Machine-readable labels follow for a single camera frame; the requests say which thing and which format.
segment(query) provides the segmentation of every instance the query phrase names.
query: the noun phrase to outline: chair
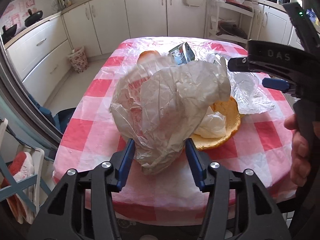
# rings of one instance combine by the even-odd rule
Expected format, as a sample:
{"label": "chair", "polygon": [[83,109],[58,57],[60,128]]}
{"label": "chair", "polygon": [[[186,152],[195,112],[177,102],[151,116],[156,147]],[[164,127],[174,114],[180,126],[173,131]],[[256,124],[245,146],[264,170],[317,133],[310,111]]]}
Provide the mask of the chair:
{"label": "chair", "polygon": [[32,95],[28,94],[31,102],[36,106],[36,108],[40,111],[41,114],[46,117],[50,123],[52,123],[62,134],[64,134],[70,119],[75,112],[76,108],[69,108],[65,110],[61,110],[54,117],[52,117],[52,113],[49,109],[41,106]]}

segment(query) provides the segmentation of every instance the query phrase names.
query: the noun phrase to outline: floral trash bin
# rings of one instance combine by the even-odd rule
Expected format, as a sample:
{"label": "floral trash bin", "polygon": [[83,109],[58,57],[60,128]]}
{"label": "floral trash bin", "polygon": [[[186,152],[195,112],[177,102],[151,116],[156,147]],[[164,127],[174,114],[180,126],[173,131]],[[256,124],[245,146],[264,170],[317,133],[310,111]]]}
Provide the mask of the floral trash bin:
{"label": "floral trash bin", "polygon": [[84,47],[81,47],[79,49],[74,49],[72,51],[72,54],[68,55],[68,58],[70,60],[70,63],[73,69],[77,73],[81,73],[89,67],[87,57],[84,53]]}

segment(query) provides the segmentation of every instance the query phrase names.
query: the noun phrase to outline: black pot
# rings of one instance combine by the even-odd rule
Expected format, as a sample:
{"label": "black pot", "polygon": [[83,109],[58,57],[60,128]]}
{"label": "black pot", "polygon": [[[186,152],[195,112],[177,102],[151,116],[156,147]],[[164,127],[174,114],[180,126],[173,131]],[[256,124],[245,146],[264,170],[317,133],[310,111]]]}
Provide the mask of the black pot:
{"label": "black pot", "polygon": [[36,11],[35,13],[32,13],[30,9],[28,10],[28,13],[30,14],[30,16],[24,20],[24,25],[26,27],[29,27],[34,23],[40,21],[43,15],[43,11]]}
{"label": "black pot", "polygon": [[217,33],[217,36],[222,34],[236,36],[242,39],[248,39],[247,34],[241,30],[237,25],[231,23],[219,23],[220,31]]}
{"label": "black pot", "polygon": [[9,29],[5,29],[5,25],[2,26],[3,34],[1,35],[3,44],[6,44],[9,40],[11,40],[17,31],[17,25],[11,26]]}

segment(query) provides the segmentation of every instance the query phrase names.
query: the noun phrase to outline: human hand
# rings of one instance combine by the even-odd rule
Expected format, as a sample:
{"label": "human hand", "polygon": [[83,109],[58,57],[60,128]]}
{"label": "human hand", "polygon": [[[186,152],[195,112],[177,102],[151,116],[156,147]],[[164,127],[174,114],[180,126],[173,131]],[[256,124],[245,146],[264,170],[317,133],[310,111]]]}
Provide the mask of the human hand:
{"label": "human hand", "polygon": [[[295,130],[292,137],[292,165],[290,170],[290,178],[292,182],[302,187],[310,173],[310,163],[308,161],[309,148],[307,140],[300,135],[296,115],[293,114],[284,121],[284,127],[289,130]],[[313,122],[314,132],[320,138],[320,122]]]}

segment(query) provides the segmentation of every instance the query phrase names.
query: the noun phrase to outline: pink checkered tablecloth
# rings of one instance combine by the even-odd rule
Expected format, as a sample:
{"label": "pink checkered tablecloth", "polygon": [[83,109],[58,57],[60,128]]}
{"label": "pink checkered tablecloth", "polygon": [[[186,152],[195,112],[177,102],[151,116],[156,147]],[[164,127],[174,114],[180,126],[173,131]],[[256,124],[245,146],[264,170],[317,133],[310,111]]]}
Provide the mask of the pink checkered tablecloth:
{"label": "pink checkered tablecloth", "polygon": [[[132,68],[145,50],[167,54],[170,49],[187,41],[197,59],[208,53],[231,57],[247,55],[245,49],[228,42],[197,38],[149,37],[124,41],[100,69],[70,120],[54,162],[54,179],[59,181],[70,168],[91,170],[122,150],[125,141],[109,112],[117,80]],[[257,74],[260,79],[266,77]],[[293,112],[283,94],[260,86],[276,108],[246,115],[239,131],[223,146],[206,151],[212,160],[228,169],[243,171],[251,168],[259,176],[276,201],[292,198],[296,187],[290,181],[292,132],[284,128],[284,119]],[[201,224],[208,194],[195,186],[184,153],[165,171],[145,176],[133,161],[126,186],[113,193],[117,216],[155,225]],[[230,205],[235,195],[230,194]]]}

